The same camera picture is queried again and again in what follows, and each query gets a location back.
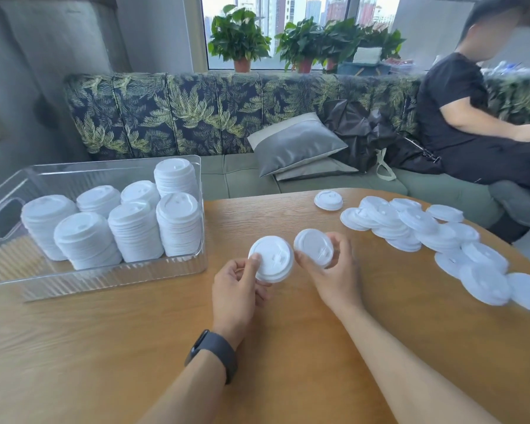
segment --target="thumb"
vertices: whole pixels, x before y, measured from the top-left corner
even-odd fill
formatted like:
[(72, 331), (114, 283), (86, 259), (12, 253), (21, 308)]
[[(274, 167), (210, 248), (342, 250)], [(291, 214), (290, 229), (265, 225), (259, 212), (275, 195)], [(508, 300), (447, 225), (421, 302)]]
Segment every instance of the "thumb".
[(314, 262), (308, 255), (306, 255), (302, 251), (295, 251), (294, 259), (310, 275), (322, 273), (322, 268), (319, 267), (316, 262)]
[(259, 253), (254, 253), (249, 256), (249, 259), (245, 262), (244, 274), (241, 276), (240, 283), (244, 286), (255, 287), (255, 275), (257, 270), (261, 266), (261, 255)]

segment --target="terracotta pot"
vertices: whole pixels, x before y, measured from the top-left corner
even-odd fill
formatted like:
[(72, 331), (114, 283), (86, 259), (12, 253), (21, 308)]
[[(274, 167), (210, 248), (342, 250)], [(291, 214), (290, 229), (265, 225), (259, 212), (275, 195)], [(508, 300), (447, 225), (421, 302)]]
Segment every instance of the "terracotta pot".
[(297, 71), (302, 74), (308, 74), (310, 73), (310, 70), (312, 70), (312, 59), (304, 59), (300, 61), (297, 65)]
[(236, 73), (248, 73), (251, 70), (251, 61), (247, 58), (238, 59), (233, 62)]
[(333, 70), (337, 66), (337, 60), (334, 58), (329, 58), (328, 63), (326, 64), (326, 71)]

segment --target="black pants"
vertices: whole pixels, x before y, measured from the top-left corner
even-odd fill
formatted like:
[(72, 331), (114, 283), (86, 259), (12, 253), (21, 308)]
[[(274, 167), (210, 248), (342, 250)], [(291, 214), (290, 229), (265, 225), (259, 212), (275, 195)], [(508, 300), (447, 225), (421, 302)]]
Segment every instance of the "black pants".
[(435, 153), (452, 177), (478, 184), (510, 180), (530, 191), (530, 143), (476, 135)]

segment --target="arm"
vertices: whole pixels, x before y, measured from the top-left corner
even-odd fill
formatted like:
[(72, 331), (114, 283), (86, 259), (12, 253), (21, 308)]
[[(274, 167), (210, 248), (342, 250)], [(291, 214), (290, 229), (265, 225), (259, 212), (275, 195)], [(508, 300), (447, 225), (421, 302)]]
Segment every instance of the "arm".
[(440, 108), (445, 121), (468, 134), (530, 141), (530, 125), (513, 125), (497, 119), (471, 105), (470, 98), (458, 99)]
[[(260, 264), (257, 254), (233, 260), (214, 278), (212, 332), (234, 350), (245, 336), (255, 305), (262, 306), (270, 298), (266, 289), (270, 284), (255, 280)], [(138, 424), (211, 423), (225, 384), (226, 369), (220, 359), (201, 350)]]
[(399, 424), (499, 424), (451, 382), (414, 356), (364, 310), (359, 270), (349, 240), (328, 234), (339, 249), (329, 269), (295, 252), (320, 297), (342, 321)]

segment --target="palm leaf pattern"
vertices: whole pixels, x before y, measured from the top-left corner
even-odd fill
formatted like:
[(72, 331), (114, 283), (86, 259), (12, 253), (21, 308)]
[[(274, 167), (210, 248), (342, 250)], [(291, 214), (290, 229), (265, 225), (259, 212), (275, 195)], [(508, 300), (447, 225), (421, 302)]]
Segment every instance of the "palm leaf pattern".
[[(420, 78), (331, 74), (79, 74), (65, 96), (93, 159), (251, 152), (247, 137), (274, 123), (315, 111), (324, 102), (360, 101), (382, 108), (399, 130), (417, 133)], [(489, 109), (515, 124), (530, 123), (530, 77), (490, 78)]]

